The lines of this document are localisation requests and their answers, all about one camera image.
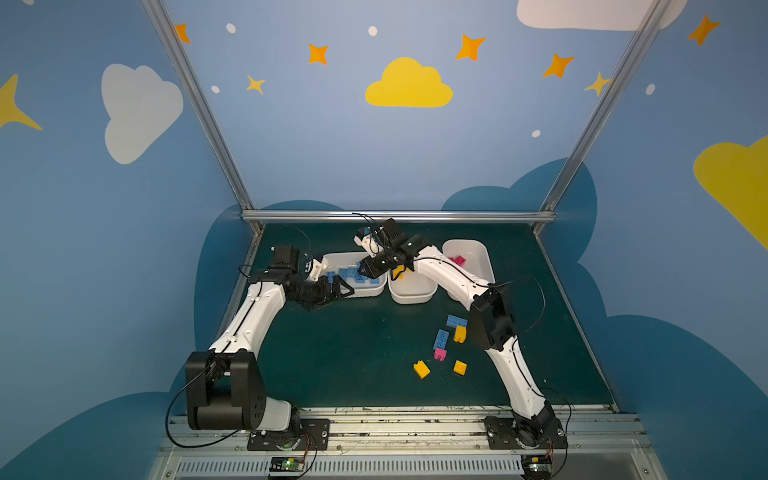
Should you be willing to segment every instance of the dark green mat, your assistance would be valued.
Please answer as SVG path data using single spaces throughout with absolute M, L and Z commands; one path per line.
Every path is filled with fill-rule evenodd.
M 256 266 L 270 263 L 270 247 L 292 244 L 306 249 L 306 239 L 294 229 L 269 224 Z M 352 238 L 360 225 L 352 223 L 297 224 L 312 242 L 313 253 L 361 250 Z M 420 233 L 440 248 L 452 238 L 475 239 L 488 248 L 496 280 L 535 277 L 511 285 L 513 314 L 520 344 L 536 382 L 562 392 L 574 404 L 612 403 L 607 387 L 571 319 L 546 260 L 530 227 L 524 224 L 404 223 L 408 234 Z M 458 302 L 438 288 L 419 305 L 399 305 L 389 290 L 377 297 L 340 300 L 309 313 L 291 302 L 277 314 L 259 354 L 267 392 L 299 406 L 461 406 L 508 405 L 504 384 L 491 359 L 469 341 L 453 342 L 445 326 L 449 314 L 467 318 Z M 433 359 L 438 329 L 451 337 L 444 362 Z M 459 359 L 468 364 L 466 376 L 452 372 Z M 424 379 L 413 364 L 424 360 L 432 372 Z M 563 403 L 544 391 L 554 404 Z

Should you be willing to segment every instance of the vent grille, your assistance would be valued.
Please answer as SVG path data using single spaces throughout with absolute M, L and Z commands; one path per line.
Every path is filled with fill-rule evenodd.
M 512 475 L 522 474 L 518 455 L 357 455 L 317 458 L 306 477 L 368 475 Z M 265 478 L 267 462 L 243 457 L 187 457 L 175 478 Z M 273 473 L 273 477 L 295 476 Z

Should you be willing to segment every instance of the yellow toy block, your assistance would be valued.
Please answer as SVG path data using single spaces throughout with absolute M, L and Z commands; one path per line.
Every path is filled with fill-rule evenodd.
M 429 375 L 429 367 L 422 360 L 419 360 L 418 362 L 414 363 L 413 369 L 416 371 L 416 374 L 419 376 L 420 379 L 423 379 L 424 377 Z
M 459 375 L 464 375 L 465 373 L 467 373 L 467 364 L 456 360 L 456 364 L 453 366 L 453 371 L 458 373 Z
M 453 334 L 453 341 L 464 343 L 464 340 L 467 339 L 467 327 L 457 325 L 456 326 L 456 333 Z

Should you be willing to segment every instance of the yellow star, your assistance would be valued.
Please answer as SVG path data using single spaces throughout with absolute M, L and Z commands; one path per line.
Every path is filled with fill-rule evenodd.
M 704 43 L 704 39 L 707 37 L 707 35 L 709 35 L 710 32 L 713 31 L 718 25 L 719 23 L 710 22 L 710 17 L 705 15 L 699 26 L 696 28 L 696 30 L 694 30 L 694 33 L 688 35 L 686 40 L 695 40 L 699 42 L 699 46 L 701 46 L 701 44 Z
M 586 87 L 586 88 L 584 89 L 584 91 L 587 91 L 587 90 L 594 90 L 594 91 L 595 91 L 595 92 L 598 94 L 598 97 L 599 97 L 599 96 L 600 96 L 600 93 L 603 91 L 603 87 L 604 87 L 604 86 L 605 86 L 605 85 L 606 85 L 606 84 L 607 84 L 609 81 L 611 81 L 611 79 L 610 79 L 610 78 L 603 78 L 603 75 L 602 75 L 600 72 L 598 72 L 598 79 L 597 79 L 597 80 L 595 80 L 595 81 L 594 81 L 594 83 L 593 83 L 592 85 L 590 85 L 590 86 Z
M 552 65 L 550 68 L 547 69 L 546 72 L 542 75 L 542 77 L 546 77 L 547 75 L 557 75 L 560 78 L 563 78 L 563 74 L 565 73 L 565 67 L 568 66 L 569 63 L 571 63 L 571 60 L 573 60 L 576 57 L 570 57 L 570 58 L 560 58 L 557 55 L 552 57 Z
M 261 84 L 264 83 L 264 80 L 255 81 L 250 75 L 248 75 L 248 80 L 250 80 L 250 85 L 246 90 L 258 90 L 260 94 L 264 95 L 264 92 L 261 91 Z
M 326 63 L 326 50 L 328 47 L 316 47 L 310 43 L 310 63 L 319 61 L 323 65 L 328 65 Z
M 477 40 L 472 40 L 470 37 L 463 35 L 464 37 L 464 45 L 462 46 L 462 50 L 458 53 L 456 56 L 456 60 L 459 60 L 460 58 L 471 58 L 474 61 L 478 60 L 478 48 L 480 48 L 480 44 L 485 41 L 484 38 L 478 38 Z
M 42 130 L 40 125 L 36 124 L 34 120 L 28 117 L 16 106 L 15 97 L 17 84 L 18 75 L 14 74 L 5 82 L 5 85 L 0 87 L 0 127 L 8 122 L 17 121 L 28 127 Z
M 176 33 L 179 34 L 179 39 L 185 43 L 192 43 L 190 42 L 190 38 L 187 37 L 187 24 L 182 23 L 181 25 L 174 25 L 176 27 Z

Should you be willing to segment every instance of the white plastic bin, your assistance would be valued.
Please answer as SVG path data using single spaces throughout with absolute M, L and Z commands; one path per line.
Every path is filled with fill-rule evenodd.
M 344 252 L 344 253 L 327 253 L 323 256 L 323 262 L 328 261 L 328 266 L 320 272 L 320 275 L 324 275 L 328 272 L 334 272 L 339 274 L 339 270 L 342 268 L 357 268 L 357 263 L 368 256 L 367 252 Z M 384 291 L 387 284 L 387 275 L 384 273 L 378 279 L 371 280 L 370 278 L 363 277 L 356 279 L 354 277 L 345 278 L 344 280 L 355 289 L 355 293 L 349 298 L 359 298 L 361 296 L 376 296 Z M 341 287 L 341 292 L 346 293 L 348 290 Z
M 482 242 L 477 240 L 448 240 L 442 245 L 442 254 L 453 258 L 461 255 L 466 260 L 462 265 L 464 270 L 490 283 L 496 281 L 491 266 L 491 257 Z M 458 299 L 450 293 L 449 296 L 458 302 Z
M 403 305 L 426 303 L 437 291 L 437 282 L 407 268 L 394 282 L 387 273 L 387 280 L 392 299 Z

